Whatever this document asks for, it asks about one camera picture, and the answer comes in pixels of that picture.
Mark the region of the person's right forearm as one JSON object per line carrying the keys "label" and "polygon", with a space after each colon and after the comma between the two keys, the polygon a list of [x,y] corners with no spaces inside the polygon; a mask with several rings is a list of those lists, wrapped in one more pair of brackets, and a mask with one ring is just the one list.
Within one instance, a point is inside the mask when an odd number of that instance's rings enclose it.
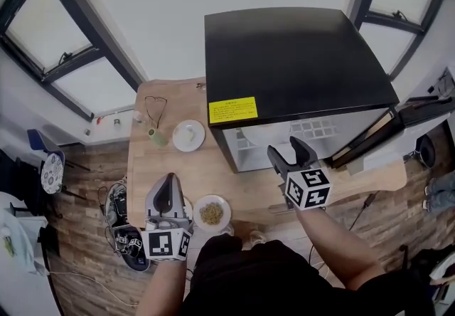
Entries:
{"label": "person's right forearm", "polygon": [[345,288],[357,290],[385,274],[372,248],[324,210],[298,210],[296,215],[323,262]]}

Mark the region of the green cup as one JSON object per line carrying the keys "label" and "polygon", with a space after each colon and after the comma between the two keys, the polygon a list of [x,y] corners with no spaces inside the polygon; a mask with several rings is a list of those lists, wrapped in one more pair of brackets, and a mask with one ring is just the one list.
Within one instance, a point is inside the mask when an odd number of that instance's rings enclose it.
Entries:
{"label": "green cup", "polygon": [[165,147],[168,144],[168,140],[156,128],[149,129],[147,134],[151,142],[158,147]]}

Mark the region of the white side desk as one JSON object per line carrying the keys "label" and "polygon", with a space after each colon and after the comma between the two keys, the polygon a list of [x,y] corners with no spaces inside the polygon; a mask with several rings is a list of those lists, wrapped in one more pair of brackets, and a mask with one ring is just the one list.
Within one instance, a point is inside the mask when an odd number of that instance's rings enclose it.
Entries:
{"label": "white side desk", "polygon": [[[14,196],[0,192],[0,210],[25,204]],[[32,216],[29,213],[16,214]],[[60,316],[48,277],[27,273],[10,256],[0,239],[0,307],[9,316]]]}

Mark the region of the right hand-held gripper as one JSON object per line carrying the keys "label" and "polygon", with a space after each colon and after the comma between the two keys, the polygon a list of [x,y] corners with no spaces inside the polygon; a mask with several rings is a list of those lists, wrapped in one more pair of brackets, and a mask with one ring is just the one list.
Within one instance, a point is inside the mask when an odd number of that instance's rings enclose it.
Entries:
{"label": "right hand-held gripper", "polygon": [[291,136],[296,164],[288,163],[278,150],[269,145],[267,156],[275,172],[282,178],[279,185],[289,210],[305,211],[324,207],[331,196],[332,182],[325,167],[312,167],[317,153],[303,140]]}

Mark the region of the bags of equipment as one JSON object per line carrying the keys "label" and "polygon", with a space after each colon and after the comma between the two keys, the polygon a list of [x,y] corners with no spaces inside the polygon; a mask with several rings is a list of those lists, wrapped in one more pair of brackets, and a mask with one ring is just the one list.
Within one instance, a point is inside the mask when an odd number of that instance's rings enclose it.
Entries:
{"label": "bags of equipment", "polygon": [[115,254],[136,272],[149,269],[141,232],[129,223],[127,217],[126,180],[117,181],[108,188],[102,211],[107,224],[106,239]]}

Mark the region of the person's right shoe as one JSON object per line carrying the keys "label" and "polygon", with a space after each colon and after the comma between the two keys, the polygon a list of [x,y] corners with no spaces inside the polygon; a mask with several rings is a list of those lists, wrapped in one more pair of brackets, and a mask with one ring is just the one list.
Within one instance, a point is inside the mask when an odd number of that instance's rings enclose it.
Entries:
{"label": "person's right shoe", "polygon": [[250,245],[254,247],[259,244],[264,244],[267,242],[265,235],[258,230],[253,230],[250,232]]}

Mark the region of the blue chair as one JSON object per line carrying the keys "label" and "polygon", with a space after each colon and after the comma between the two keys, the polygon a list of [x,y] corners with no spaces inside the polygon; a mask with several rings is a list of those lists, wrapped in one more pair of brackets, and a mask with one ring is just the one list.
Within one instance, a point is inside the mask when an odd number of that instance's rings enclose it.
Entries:
{"label": "blue chair", "polygon": [[[59,146],[56,145],[54,142],[52,142],[49,138],[47,138],[39,130],[36,130],[36,129],[27,130],[27,135],[28,135],[29,144],[30,144],[30,147],[32,150],[43,152],[44,154],[46,154],[46,159],[47,159],[48,155],[50,155],[52,153],[57,154],[61,158],[61,160],[63,162],[63,166],[64,166],[64,173],[65,173],[65,169],[67,167],[68,168],[79,168],[86,172],[90,172],[89,168],[67,160],[65,158],[65,153],[59,148]],[[81,195],[74,194],[71,191],[68,191],[66,185],[64,185],[64,184],[59,193],[64,193],[68,196],[73,196],[75,198],[86,200],[85,197],[82,197]]]}

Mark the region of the large black-frame window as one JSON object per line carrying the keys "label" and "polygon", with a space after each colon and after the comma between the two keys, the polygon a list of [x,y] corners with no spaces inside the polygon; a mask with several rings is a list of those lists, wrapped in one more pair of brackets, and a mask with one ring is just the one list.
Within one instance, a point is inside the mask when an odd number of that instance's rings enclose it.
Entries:
{"label": "large black-frame window", "polygon": [[0,0],[0,48],[88,122],[131,110],[144,81],[90,0]]}

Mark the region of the black waste bin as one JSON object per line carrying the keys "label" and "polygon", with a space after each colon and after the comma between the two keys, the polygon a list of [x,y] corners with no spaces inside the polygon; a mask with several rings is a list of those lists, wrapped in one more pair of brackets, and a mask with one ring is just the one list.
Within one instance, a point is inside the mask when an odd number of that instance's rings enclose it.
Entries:
{"label": "black waste bin", "polygon": [[428,135],[422,135],[417,139],[415,155],[424,167],[431,169],[434,166],[436,153],[433,141]]}

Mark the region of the patterned round cushion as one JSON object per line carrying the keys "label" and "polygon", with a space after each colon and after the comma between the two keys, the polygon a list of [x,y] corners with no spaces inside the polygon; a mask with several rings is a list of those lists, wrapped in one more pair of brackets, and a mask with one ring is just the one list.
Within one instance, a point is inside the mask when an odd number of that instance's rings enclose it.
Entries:
{"label": "patterned round cushion", "polygon": [[63,187],[64,166],[61,158],[52,153],[48,155],[41,169],[41,186],[47,194],[59,193]]}

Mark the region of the pile of green-brown grains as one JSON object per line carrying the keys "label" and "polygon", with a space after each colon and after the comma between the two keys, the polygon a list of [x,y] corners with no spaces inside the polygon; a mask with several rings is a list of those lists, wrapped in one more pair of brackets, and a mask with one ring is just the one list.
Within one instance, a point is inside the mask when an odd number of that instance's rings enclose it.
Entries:
{"label": "pile of green-brown grains", "polygon": [[218,225],[224,215],[223,207],[218,202],[204,205],[199,210],[201,221],[209,226]]}

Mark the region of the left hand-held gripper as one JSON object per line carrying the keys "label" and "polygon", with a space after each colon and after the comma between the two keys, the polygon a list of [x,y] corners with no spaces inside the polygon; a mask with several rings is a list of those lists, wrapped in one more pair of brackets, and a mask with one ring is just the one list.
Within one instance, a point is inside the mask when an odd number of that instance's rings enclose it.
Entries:
{"label": "left hand-held gripper", "polygon": [[152,186],[145,201],[149,218],[141,232],[147,259],[157,262],[187,259],[193,221],[184,218],[183,207],[183,191],[176,174],[168,173]]}

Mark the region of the person's black shorts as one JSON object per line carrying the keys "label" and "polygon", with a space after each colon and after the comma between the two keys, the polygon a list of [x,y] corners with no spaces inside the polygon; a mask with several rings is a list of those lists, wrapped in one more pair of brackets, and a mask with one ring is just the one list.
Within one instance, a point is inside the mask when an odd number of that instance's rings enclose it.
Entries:
{"label": "person's black shorts", "polygon": [[357,290],[333,287],[281,241],[248,251],[227,234],[201,248],[178,316],[436,316],[409,271],[379,275]]}

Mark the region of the person's left forearm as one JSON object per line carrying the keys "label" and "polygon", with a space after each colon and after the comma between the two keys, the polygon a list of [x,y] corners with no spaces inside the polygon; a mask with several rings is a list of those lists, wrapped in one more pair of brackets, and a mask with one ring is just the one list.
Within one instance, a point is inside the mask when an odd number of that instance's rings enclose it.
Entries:
{"label": "person's left forearm", "polygon": [[186,261],[159,262],[136,308],[136,316],[177,316],[183,302],[186,271]]}

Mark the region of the black mini fridge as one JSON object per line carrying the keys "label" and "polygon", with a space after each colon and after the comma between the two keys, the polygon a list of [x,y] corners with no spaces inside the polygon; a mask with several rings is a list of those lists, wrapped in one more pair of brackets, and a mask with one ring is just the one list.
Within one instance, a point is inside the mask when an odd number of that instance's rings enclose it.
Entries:
{"label": "black mini fridge", "polygon": [[[273,168],[243,127],[291,124],[329,167],[356,175],[412,152],[455,114],[455,98],[400,105],[387,73],[348,17],[306,7],[207,15],[208,126],[235,173]],[[289,139],[272,145],[290,163]]]}

